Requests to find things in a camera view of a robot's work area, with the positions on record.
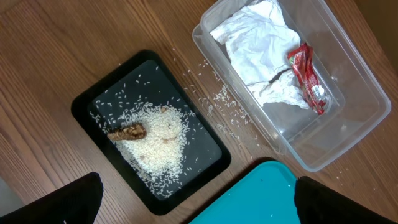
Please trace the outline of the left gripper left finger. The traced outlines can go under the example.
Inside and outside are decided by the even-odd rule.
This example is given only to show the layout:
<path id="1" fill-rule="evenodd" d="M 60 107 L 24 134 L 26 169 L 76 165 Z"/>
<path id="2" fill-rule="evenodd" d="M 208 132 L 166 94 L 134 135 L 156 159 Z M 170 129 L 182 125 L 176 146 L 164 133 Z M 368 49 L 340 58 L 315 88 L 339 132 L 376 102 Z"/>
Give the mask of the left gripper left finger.
<path id="1" fill-rule="evenodd" d="M 1 217 L 1 223 L 82 223 L 95 221 L 103 198 L 103 183 L 96 172 Z"/>

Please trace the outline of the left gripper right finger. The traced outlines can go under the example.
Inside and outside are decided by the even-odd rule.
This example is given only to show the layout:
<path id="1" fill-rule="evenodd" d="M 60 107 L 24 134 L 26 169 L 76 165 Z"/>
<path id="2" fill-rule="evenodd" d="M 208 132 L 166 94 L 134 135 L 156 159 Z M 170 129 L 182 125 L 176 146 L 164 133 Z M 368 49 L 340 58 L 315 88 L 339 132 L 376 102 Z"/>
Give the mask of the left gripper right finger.
<path id="1" fill-rule="evenodd" d="M 294 204 L 301 224 L 395 224 L 307 176 L 296 181 Z"/>

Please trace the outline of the brown food scrap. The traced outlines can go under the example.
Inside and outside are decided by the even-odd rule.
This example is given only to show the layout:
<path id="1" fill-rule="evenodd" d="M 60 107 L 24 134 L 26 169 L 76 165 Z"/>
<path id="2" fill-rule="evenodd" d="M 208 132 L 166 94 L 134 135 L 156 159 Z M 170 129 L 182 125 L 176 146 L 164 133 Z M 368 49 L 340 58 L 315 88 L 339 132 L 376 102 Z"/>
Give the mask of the brown food scrap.
<path id="1" fill-rule="evenodd" d="M 107 137 L 113 141 L 133 141 L 143 139 L 146 137 L 146 134 L 146 129 L 141 123 L 134 123 L 130 126 L 116 129 L 113 132 L 108 133 Z"/>

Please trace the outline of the red sauce packet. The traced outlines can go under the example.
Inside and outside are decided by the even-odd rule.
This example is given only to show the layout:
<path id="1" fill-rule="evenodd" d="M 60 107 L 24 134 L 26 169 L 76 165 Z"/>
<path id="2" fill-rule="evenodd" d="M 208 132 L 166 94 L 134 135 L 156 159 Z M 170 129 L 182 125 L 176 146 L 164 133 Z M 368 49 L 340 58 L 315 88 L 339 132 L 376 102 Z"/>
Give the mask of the red sauce packet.
<path id="1" fill-rule="evenodd" d="M 307 43 L 303 43 L 287 55 L 304 100 L 318 115 L 322 115 L 325 112 L 326 100 L 323 99 L 321 85 L 313 69 L 312 57 L 313 48 Z"/>

